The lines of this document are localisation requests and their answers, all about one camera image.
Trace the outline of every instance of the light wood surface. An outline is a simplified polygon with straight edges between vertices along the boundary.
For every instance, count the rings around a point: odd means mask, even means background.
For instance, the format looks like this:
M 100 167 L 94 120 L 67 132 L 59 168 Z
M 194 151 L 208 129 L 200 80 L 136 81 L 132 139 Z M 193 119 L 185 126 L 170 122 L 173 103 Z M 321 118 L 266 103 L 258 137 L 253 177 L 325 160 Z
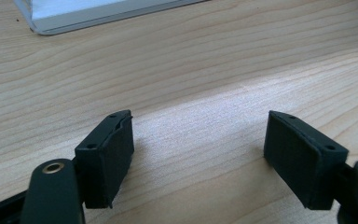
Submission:
M 0 201 L 121 109 L 131 168 L 88 223 L 337 223 L 337 204 L 302 207 L 263 145 L 273 109 L 358 161 L 358 1 L 213 0 L 55 36 L 0 1 Z

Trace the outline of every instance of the brass grommet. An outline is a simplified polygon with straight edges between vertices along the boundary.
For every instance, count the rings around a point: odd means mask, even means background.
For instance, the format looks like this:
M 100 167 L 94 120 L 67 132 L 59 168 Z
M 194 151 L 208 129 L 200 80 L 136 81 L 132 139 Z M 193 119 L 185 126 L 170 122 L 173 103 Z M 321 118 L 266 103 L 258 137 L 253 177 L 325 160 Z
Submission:
M 44 174 L 51 175 L 51 174 L 59 172 L 63 168 L 63 166 L 64 165 L 62 162 L 53 162 L 53 163 L 45 166 L 45 168 L 43 168 L 42 172 Z

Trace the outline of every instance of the small hole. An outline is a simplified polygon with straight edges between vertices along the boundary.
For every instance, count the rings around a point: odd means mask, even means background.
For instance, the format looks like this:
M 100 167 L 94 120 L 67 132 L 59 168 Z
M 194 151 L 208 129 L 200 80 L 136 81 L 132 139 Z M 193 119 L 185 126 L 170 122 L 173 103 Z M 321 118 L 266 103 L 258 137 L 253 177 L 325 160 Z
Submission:
M 46 170 L 52 172 L 52 171 L 55 171 L 57 169 L 60 169 L 60 165 L 55 163 L 55 164 L 52 164 L 52 165 L 48 166 Z
M 52 164 L 49 164 L 43 168 L 42 172 L 50 175 L 59 172 L 63 168 L 63 163 L 61 162 L 54 162 Z
M 87 145 L 87 148 L 96 148 L 97 147 L 97 144 L 88 144 Z
M 115 130 L 118 130 L 118 129 L 120 128 L 120 126 L 121 126 L 121 124 L 118 123 L 118 124 L 116 125 L 116 127 L 115 127 Z
M 328 149 L 330 149 L 330 150 L 334 150 L 334 149 L 336 149 L 335 147 L 333 147 L 333 146 L 326 146 Z

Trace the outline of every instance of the white box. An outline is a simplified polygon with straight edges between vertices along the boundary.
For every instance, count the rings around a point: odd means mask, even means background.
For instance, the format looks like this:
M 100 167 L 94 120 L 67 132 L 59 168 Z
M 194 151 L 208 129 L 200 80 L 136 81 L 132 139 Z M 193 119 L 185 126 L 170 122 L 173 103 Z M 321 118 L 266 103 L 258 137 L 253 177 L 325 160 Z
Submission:
M 32 30 L 56 35 L 205 0 L 14 0 Z

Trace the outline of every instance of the wooden table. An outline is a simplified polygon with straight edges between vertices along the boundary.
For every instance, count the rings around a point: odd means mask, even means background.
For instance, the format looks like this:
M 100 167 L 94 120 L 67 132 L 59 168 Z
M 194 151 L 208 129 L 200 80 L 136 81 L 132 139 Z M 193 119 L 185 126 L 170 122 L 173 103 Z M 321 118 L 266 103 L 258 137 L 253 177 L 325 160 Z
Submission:
M 55 36 L 0 0 L 0 201 L 130 109 L 135 153 L 88 223 L 336 223 L 268 166 L 269 110 L 358 161 L 358 1 L 213 0 Z

